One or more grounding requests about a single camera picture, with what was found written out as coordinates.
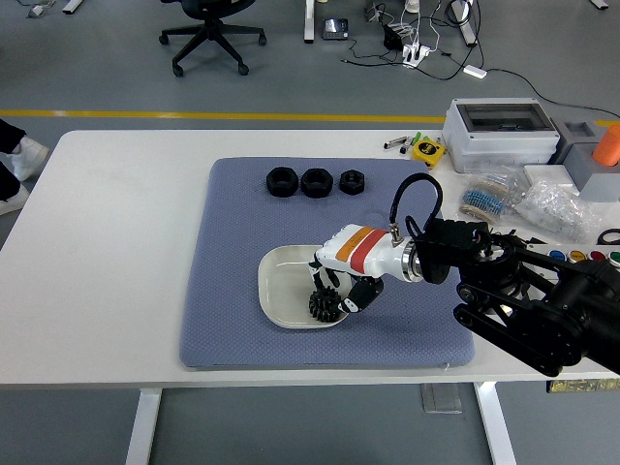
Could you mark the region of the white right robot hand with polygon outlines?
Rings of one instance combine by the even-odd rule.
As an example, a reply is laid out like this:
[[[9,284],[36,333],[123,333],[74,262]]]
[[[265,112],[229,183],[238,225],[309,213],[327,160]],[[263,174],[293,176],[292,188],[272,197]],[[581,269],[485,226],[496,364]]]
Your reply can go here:
[[[309,268],[315,285],[309,312],[324,323],[368,307],[383,291],[384,275],[404,282],[420,279],[410,238],[394,240],[387,231],[355,224],[319,248]]]

